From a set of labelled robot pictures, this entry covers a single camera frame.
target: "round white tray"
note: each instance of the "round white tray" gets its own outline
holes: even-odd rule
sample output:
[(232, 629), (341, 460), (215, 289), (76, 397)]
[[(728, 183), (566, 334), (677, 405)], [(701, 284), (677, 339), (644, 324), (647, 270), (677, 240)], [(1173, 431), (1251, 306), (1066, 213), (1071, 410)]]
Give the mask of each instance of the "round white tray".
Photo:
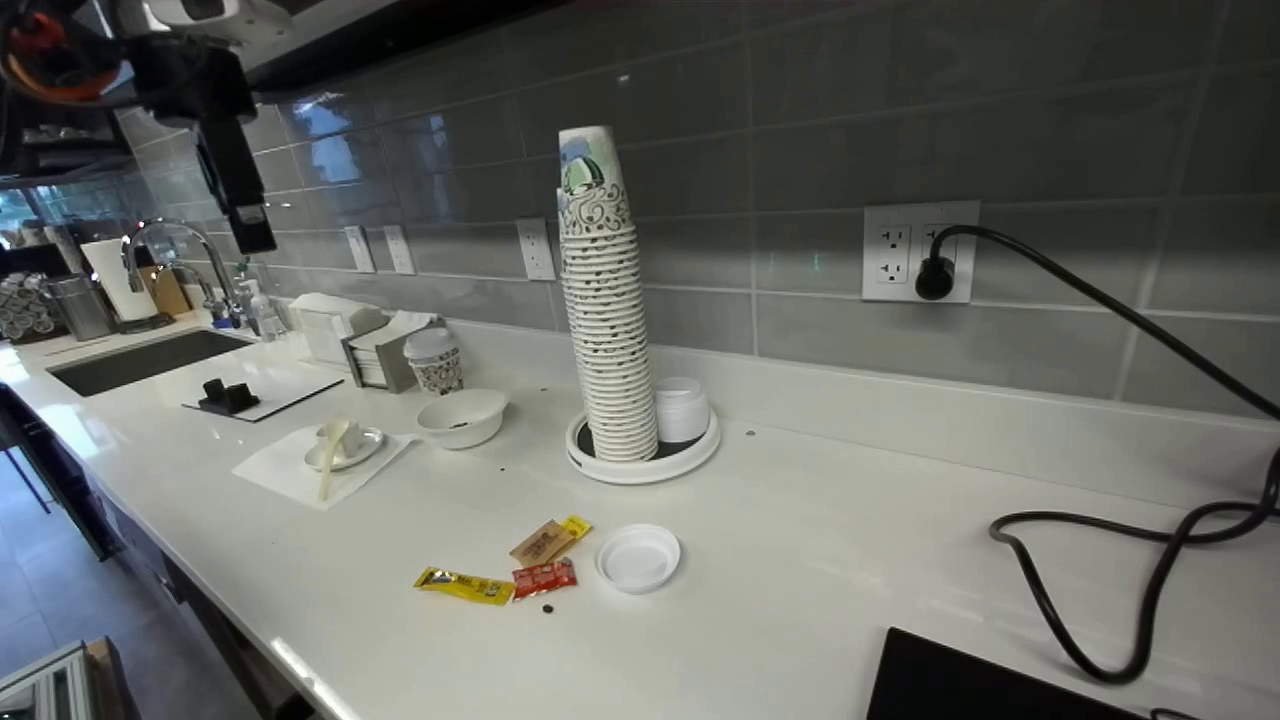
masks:
[(602, 466), (602, 460), (588, 458), (583, 450), (576, 450), (576, 435), (583, 431), (583, 425), (588, 425), (588, 417), (576, 417), (562, 429), (562, 451), (566, 451), (570, 470), (579, 470), (583, 476), (592, 476), (601, 483), (663, 483), (663, 482), (688, 476), (701, 466), (709, 466), (722, 441), (718, 420), (711, 411), (709, 431), (694, 443), (680, 450), (677, 458), (659, 458), (659, 460), (644, 460), (644, 466)]

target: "white plate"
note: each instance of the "white plate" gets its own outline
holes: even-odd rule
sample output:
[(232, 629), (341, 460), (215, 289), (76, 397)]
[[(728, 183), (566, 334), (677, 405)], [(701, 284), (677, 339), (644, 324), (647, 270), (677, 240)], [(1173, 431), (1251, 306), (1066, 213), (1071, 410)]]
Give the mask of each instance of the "white plate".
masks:
[[(347, 470), (357, 470), (357, 466), (368, 466), (382, 443), (386, 443), (386, 431), (368, 429), (359, 451), (353, 451), (353, 458), (337, 458), (337, 451), (333, 451), (333, 458), (329, 458), (329, 471), (347, 471)], [(306, 450), (303, 460), (306, 460), (316, 471), (322, 471), (322, 470), (319, 470), (319, 450)]]
[(623, 523), (601, 540), (594, 570), (613, 589), (644, 595), (677, 578), (680, 540), (659, 523)]

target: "power cord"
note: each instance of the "power cord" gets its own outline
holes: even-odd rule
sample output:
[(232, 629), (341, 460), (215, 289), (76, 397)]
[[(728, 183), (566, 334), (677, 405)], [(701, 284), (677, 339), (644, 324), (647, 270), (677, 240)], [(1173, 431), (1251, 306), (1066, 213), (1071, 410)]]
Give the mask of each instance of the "power cord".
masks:
[[(1125, 315), (1126, 324), (1134, 324), (1139, 334), (1146, 334), (1151, 339), (1158, 339), (1165, 350), (1173, 350), (1180, 362), (1187, 362), (1192, 368), (1199, 368), (1203, 376), (1213, 376), (1219, 389), (1229, 389), (1233, 397), (1241, 397), (1243, 405), (1251, 405), (1255, 411), (1280, 420), (1280, 405), (1264, 399), (1255, 389), (1249, 389), (1243, 380), (1236, 380), (1233, 373), (1223, 373), (1219, 365), (1213, 365), (1209, 358), (1199, 358), (1192, 344), (1183, 344), (1180, 335), (1173, 335), (1166, 330), (1158, 330), (1155, 321), (1146, 321), (1144, 312), (1121, 306), (1117, 297), (1101, 292), (1095, 284), (1079, 282), (1075, 272), (1066, 272), (1063, 263), (1057, 263), (1050, 258), (1044, 258), (1040, 249), (1016, 240), (1016, 236), (1003, 236), (996, 227), (982, 227), (982, 223), (950, 223), (943, 227), (935, 240), (930, 240), (930, 253), (928, 262), (921, 263), (916, 272), (916, 292), (923, 300), (943, 300), (954, 284), (954, 263), (943, 253), (943, 244), (950, 236), (975, 236), (975, 240), (992, 240), (1023, 262), (1030, 262), (1036, 270), (1044, 270), (1049, 277), (1063, 282), (1066, 289), (1075, 289), (1079, 297), (1111, 310), (1117, 315)], [(1050, 638), (1059, 639), (1059, 648), (1075, 660), (1075, 667), (1101, 683), (1131, 683), (1146, 671), (1151, 665), (1151, 639), (1155, 639), (1155, 611), (1158, 611), (1158, 595), (1165, 595), (1165, 584), (1166, 584), (1166, 571), (1175, 564), (1175, 558), (1183, 550), (1203, 550), (1203, 543), (1223, 543), (1223, 540), (1236, 540), (1236, 538), (1249, 538), (1255, 532), (1264, 519), (1270, 519), (1280, 511), (1280, 450), (1267, 466), (1267, 482), (1264, 482), (1264, 493), (1255, 504), (1241, 504), (1241, 499), (1223, 499), (1223, 504), (1199, 504), (1192, 508), (1173, 532), (1151, 532), (1151, 529), (1134, 529), (1134, 523), (1117, 523), (1117, 519), (1101, 519), (1101, 517), (1075, 517), (1075, 511), (1012, 511), (1012, 517), (1001, 517), (992, 519), (989, 538), (996, 543), (1009, 543), (1036, 605), (1040, 605), (1040, 618), (1044, 626), (1050, 629)], [(1229, 529), (1213, 529), (1213, 532), (1195, 532), (1203, 519), (1213, 517), (1241, 517), (1236, 523)], [(1012, 538), (1009, 529), (1016, 523), (1082, 523), (1082, 529), (1101, 529), (1101, 532), (1117, 532), (1117, 538), (1131, 538), (1131, 540), (1146, 540), (1146, 543), (1165, 543), (1151, 578), (1146, 578), (1146, 589), (1144, 589), (1144, 599), (1139, 599), (1139, 618), (1134, 618), (1134, 639), (1131, 639), (1131, 655), (1121, 665), (1121, 667), (1101, 667), (1079, 645), (1075, 638), (1066, 632), (1063, 618), (1057, 611), (1044, 580), (1040, 580), (1040, 570), (1028, 551), (1028, 543), (1019, 538)]]

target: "white countertop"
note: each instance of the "white countertop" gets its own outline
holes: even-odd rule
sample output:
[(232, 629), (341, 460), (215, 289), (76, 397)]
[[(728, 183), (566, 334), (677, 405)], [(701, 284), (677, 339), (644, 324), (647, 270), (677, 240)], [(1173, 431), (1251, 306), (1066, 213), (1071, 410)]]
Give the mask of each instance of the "white countertop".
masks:
[[(268, 425), (179, 410), (206, 376), (329, 376), (295, 339), (92, 399), (45, 373), (92, 350), (5, 350), (0, 380), (255, 645), (285, 639), (359, 720), (855, 720), (887, 626), (1131, 712), (1280, 707), (1277, 529), (1180, 559), (1155, 660), (1126, 690), (1066, 667), (1009, 550), (982, 538), (1019, 508), (1173, 523), (1195, 499), (1251, 495), (1280, 441), (1270, 425), (655, 350), (655, 373), (709, 380), (728, 441), (677, 483), (602, 487), (561, 450), (579, 411), (566, 339), (482, 324), (460, 324), (460, 339), (469, 380), (513, 394), (506, 429), (477, 451), (419, 443), (333, 511), (232, 470), (337, 417), (410, 431), (423, 397), (342, 386)], [(566, 511), (601, 532), (667, 523), (684, 540), (680, 578), (620, 595), (588, 540), (570, 551), (576, 591), (470, 608), (410, 589), (423, 564), (506, 578), (506, 550)], [(1023, 538), (1075, 638), (1117, 665), (1155, 551), (1079, 529)]]

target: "wall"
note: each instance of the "wall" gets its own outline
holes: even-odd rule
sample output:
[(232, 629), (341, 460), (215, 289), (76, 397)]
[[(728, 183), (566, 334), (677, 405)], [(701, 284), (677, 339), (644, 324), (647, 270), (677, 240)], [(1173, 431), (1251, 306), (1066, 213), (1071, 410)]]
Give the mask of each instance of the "wall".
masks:
[[(861, 300), (864, 203), (982, 200), (1280, 397), (1277, 0), (579, 0), (265, 108), (268, 289), (562, 330), (513, 236), (562, 125), (623, 146), (659, 344), (1243, 411), (996, 249), (973, 310)], [(215, 220), (191, 141), (125, 130)], [(419, 272), (353, 272), (393, 220)]]

